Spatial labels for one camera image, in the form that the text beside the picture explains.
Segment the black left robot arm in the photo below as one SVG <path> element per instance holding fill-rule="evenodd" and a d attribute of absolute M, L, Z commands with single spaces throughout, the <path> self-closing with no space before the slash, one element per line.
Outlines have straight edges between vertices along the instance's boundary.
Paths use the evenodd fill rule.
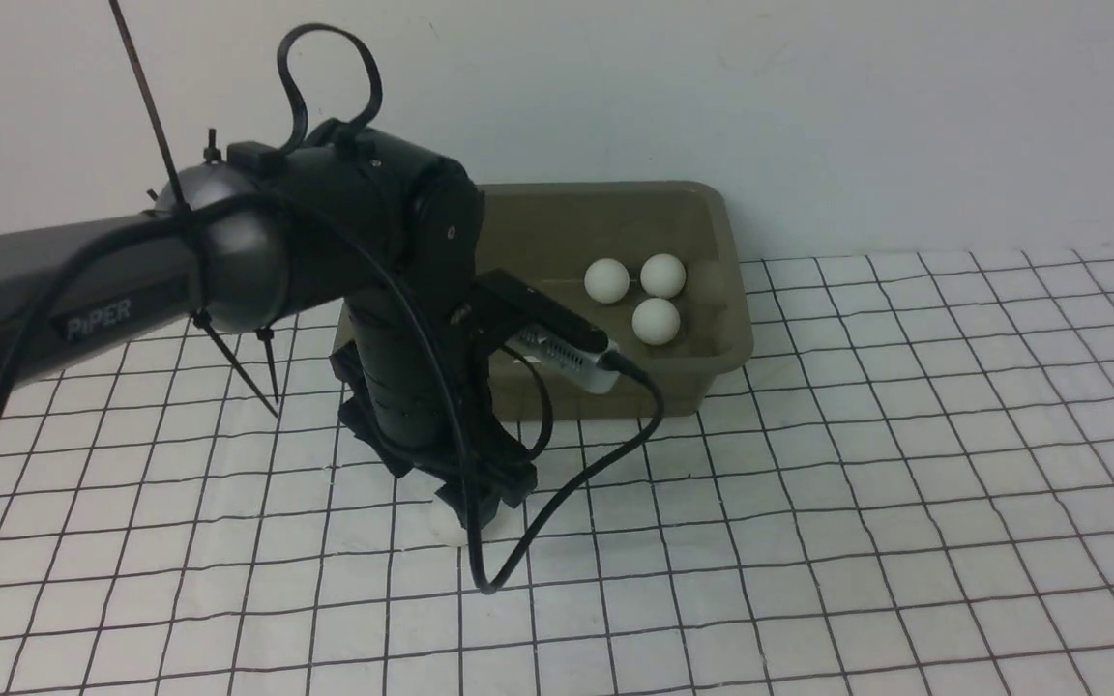
<path fill-rule="evenodd" d="M 194 217 L 165 189 L 155 210 L 0 235 L 0 370 L 36 298 L 85 247 L 124 232 L 158 237 L 102 251 L 28 334 L 13 388 L 57 373 L 163 323 L 194 314 L 222 334 L 252 334 L 342 300 L 353 339 L 335 352 L 352 388 L 340 421 L 397 477 L 420 470 L 461 510 L 461 468 L 442 384 L 405 305 L 414 300 L 452 376 L 483 520 L 529 496 L 534 454 L 492 414 L 487 357 L 504 342 L 492 277 L 476 272 L 483 193 L 458 161 L 374 129 L 280 154 L 229 146 L 225 161 L 180 173 Z"/>

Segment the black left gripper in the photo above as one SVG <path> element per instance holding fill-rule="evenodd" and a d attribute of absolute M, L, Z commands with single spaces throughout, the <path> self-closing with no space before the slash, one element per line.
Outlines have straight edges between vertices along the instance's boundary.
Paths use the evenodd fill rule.
<path fill-rule="evenodd" d="M 338 419 L 371 447 L 397 479 L 422 472 L 439 480 L 436 499 L 470 530 L 461 454 L 476 471 L 479 529 L 500 507 L 517 509 L 538 484 L 536 453 L 509 435 L 496 418 L 489 388 L 491 339 L 498 307 L 444 303 L 437 314 L 421 304 L 434 335 L 433 352 L 448 367 L 438 376 L 405 308 L 385 290 L 364 290 L 345 301 L 350 339 L 332 354 L 335 375 L 352 392 Z"/>

